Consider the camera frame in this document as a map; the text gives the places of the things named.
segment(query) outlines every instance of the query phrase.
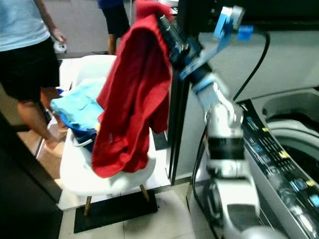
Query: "person's hand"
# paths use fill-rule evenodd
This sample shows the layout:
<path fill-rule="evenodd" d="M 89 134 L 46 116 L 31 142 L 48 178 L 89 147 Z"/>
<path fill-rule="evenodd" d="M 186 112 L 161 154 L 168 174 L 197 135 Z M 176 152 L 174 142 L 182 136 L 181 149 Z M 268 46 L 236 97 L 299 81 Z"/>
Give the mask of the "person's hand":
<path fill-rule="evenodd" d="M 60 31 L 60 29 L 55 28 L 55 29 L 51 30 L 50 32 L 51 32 L 51 35 L 57 41 L 59 41 L 61 44 L 65 44 L 66 43 L 66 36 Z"/>

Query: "red towel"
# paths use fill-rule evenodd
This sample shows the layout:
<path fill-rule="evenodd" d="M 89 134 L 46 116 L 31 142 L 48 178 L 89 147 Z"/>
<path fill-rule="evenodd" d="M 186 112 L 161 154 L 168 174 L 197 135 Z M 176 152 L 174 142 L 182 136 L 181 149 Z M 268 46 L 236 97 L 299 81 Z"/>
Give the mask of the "red towel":
<path fill-rule="evenodd" d="M 168 49 L 155 12 L 170 16 L 169 7 L 137 0 L 137 20 L 123 37 L 118 57 L 97 98 L 104 109 L 92 153 L 94 172 L 110 177 L 145 168 L 149 127 L 167 128 L 171 69 Z"/>

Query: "blue shirt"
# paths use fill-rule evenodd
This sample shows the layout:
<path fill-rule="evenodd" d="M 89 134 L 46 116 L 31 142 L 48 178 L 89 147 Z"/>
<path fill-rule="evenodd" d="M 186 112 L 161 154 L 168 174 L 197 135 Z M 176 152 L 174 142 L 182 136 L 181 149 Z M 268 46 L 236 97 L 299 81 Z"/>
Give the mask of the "blue shirt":
<path fill-rule="evenodd" d="M 0 51 L 35 45 L 49 36 L 33 0 L 0 0 Z"/>
<path fill-rule="evenodd" d="M 123 0 L 97 0 L 100 9 L 112 8 L 123 5 Z"/>

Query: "white chair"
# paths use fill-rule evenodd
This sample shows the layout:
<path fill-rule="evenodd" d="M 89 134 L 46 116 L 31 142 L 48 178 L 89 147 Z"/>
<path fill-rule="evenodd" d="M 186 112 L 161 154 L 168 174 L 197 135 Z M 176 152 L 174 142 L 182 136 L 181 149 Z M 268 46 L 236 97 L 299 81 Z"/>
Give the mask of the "white chair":
<path fill-rule="evenodd" d="M 84 79 L 106 77 L 115 58 L 110 55 L 83 57 L 75 86 Z M 61 159 L 60 177 L 67 190 L 78 196 L 87 196 L 85 216 L 89 213 L 92 196 L 116 194 L 140 186 L 146 201 L 150 200 L 143 184 L 152 175 L 156 164 L 153 140 L 150 140 L 149 160 L 144 169 L 135 173 L 119 172 L 109 178 L 101 178 L 94 173 L 91 167 L 91 153 L 83 147 L 75 146 L 76 144 L 73 133 L 69 129 Z"/>

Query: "light blue cloth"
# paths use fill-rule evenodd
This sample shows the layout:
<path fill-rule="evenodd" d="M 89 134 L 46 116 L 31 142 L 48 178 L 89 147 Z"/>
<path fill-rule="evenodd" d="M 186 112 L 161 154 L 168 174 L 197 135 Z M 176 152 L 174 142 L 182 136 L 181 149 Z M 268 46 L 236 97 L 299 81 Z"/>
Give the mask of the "light blue cloth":
<path fill-rule="evenodd" d="M 34 0 L 0 0 L 0 51 L 35 45 L 49 36 Z"/>
<path fill-rule="evenodd" d="M 66 96 L 51 101 L 56 114 L 64 113 L 68 121 L 81 128 L 95 128 L 98 116 L 103 112 L 96 102 L 106 77 L 84 80 Z"/>

